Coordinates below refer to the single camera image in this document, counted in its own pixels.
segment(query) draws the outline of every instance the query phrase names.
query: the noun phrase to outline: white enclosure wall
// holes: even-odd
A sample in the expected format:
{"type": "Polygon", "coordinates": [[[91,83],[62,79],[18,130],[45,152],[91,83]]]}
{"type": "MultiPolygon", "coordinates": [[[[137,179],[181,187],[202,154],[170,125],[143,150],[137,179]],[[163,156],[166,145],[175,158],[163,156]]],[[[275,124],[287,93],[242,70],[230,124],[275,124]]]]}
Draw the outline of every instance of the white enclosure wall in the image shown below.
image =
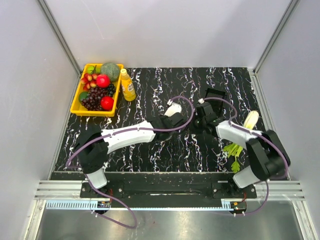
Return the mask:
{"type": "Polygon", "coordinates": [[[0,22],[0,239],[17,240],[77,78],[35,0],[1,1],[0,22]]]}
{"type": "Polygon", "coordinates": [[[290,0],[47,0],[80,66],[249,67],[290,0]]]}
{"type": "Polygon", "coordinates": [[[258,76],[320,234],[320,1],[300,1],[258,76]]]}

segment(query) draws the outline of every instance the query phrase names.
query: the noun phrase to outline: yellow tray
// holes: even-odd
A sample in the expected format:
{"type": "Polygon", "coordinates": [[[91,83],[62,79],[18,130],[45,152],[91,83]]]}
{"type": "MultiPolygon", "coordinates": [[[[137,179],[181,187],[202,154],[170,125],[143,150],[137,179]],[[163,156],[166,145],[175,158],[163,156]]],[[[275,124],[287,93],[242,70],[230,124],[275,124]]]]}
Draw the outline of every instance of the yellow tray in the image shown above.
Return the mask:
{"type": "MultiPolygon", "coordinates": [[[[120,69],[124,68],[122,64],[117,64],[117,65],[120,69]]],[[[84,77],[85,73],[87,72],[87,68],[89,66],[96,66],[97,69],[100,69],[100,67],[102,66],[102,63],[88,63],[87,65],[85,65],[81,79],[84,77]]],[[[121,85],[120,75],[119,75],[118,81],[114,81],[113,84],[116,86],[116,91],[112,97],[114,99],[114,103],[111,111],[89,111],[84,106],[82,106],[78,98],[79,98],[79,95],[82,92],[84,92],[83,91],[84,84],[82,84],[79,81],[78,88],[76,89],[76,92],[72,101],[70,112],[78,116],[114,117],[116,114],[116,105],[117,105],[118,96],[120,92],[120,85],[121,85]]]]}

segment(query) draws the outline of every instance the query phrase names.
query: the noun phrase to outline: red grapes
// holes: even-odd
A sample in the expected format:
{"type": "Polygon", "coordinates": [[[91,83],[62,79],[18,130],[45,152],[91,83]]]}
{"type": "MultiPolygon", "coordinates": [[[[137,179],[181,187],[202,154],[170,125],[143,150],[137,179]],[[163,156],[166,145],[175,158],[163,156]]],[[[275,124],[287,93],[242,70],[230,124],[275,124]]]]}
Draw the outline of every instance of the red grapes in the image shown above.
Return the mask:
{"type": "Polygon", "coordinates": [[[113,97],[116,93],[116,89],[117,88],[113,83],[110,83],[106,88],[98,86],[92,87],[90,88],[87,97],[81,101],[81,104],[89,111],[104,111],[100,105],[101,99],[106,96],[113,97]]]}

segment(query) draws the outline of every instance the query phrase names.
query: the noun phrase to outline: cantaloupe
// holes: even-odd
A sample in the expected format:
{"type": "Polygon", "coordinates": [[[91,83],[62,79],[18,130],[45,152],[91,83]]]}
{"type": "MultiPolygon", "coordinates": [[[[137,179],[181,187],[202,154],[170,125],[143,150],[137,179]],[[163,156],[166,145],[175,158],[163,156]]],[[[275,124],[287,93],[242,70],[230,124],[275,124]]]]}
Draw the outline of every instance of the cantaloupe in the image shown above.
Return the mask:
{"type": "Polygon", "coordinates": [[[111,82],[115,82],[119,78],[120,68],[115,63],[107,62],[101,66],[100,73],[106,74],[111,82]]]}

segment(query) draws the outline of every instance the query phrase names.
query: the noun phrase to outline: juice bottle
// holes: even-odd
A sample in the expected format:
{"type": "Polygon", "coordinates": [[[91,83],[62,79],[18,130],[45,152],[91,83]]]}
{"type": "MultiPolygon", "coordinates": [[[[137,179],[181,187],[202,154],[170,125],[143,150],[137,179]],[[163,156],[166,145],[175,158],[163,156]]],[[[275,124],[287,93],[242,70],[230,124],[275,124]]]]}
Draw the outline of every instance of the juice bottle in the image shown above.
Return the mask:
{"type": "Polygon", "coordinates": [[[127,101],[133,101],[136,99],[135,87],[131,81],[130,76],[125,68],[120,70],[121,74],[121,87],[124,95],[124,99],[127,101]]]}

